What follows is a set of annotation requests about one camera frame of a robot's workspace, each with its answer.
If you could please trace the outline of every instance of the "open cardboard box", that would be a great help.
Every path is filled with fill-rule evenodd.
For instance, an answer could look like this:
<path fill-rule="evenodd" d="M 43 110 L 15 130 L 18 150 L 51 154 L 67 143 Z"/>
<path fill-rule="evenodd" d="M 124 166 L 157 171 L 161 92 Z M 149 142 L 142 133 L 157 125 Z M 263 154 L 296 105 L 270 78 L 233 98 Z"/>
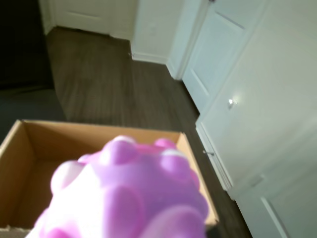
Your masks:
<path fill-rule="evenodd" d="M 18 120 L 0 147 L 0 237 L 25 237 L 50 203 L 55 169 L 64 161 L 101 150 L 118 135 L 132 136 L 140 143 L 162 137 L 174 141 L 201 181 L 200 192 L 209 205 L 206 226 L 217 223 L 212 199 L 184 133 Z"/>

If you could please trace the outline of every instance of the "dark couch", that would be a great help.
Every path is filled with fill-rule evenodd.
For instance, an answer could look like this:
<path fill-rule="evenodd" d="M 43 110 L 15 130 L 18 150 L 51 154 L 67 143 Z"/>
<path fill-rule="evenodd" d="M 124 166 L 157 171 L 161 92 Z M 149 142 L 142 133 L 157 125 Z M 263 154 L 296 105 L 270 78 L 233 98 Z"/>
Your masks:
<path fill-rule="evenodd" d="M 65 116 L 54 90 L 38 1 L 2 1 L 0 6 L 2 143 L 17 119 L 65 120 Z"/>

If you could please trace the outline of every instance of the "toy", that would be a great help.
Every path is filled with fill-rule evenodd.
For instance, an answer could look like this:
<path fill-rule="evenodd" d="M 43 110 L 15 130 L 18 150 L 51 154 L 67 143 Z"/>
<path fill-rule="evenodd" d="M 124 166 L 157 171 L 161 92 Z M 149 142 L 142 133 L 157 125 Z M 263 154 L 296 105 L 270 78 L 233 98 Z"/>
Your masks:
<path fill-rule="evenodd" d="M 63 163 L 53 198 L 27 238 L 204 238 L 207 202 L 173 142 L 119 136 Z"/>

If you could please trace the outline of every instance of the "door panel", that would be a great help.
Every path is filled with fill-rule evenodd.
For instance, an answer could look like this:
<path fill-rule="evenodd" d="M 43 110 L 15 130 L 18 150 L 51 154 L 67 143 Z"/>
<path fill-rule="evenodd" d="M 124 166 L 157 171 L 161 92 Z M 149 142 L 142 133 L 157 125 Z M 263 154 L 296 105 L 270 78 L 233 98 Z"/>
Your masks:
<path fill-rule="evenodd" d="M 218 0 L 209 5 L 183 77 L 200 112 L 221 88 L 263 2 Z"/>
<path fill-rule="evenodd" d="M 240 26 L 247 27 L 262 2 L 262 0 L 216 0 L 214 7 L 219 14 Z"/>
<path fill-rule="evenodd" d="M 315 135 L 288 148 L 262 183 L 236 199 L 254 238 L 317 237 L 316 144 Z"/>
<path fill-rule="evenodd" d="M 107 34 L 110 32 L 108 0 L 55 0 L 59 26 Z"/>

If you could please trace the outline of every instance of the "wooden floor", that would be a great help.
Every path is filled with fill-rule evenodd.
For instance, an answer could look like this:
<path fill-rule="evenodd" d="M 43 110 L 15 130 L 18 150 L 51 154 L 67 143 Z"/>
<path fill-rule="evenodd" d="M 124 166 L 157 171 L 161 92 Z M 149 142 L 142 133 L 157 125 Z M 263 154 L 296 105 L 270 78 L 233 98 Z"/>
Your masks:
<path fill-rule="evenodd" d="M 195 130 L 199 113 L 165 65 L 133 61 L 128 41 L 98 34 L 55 28 L 47 42 L 57 96 L 69 121 L 185 132 L 219 214 L 208 236 L 251 237 L 202 152 Z"/>

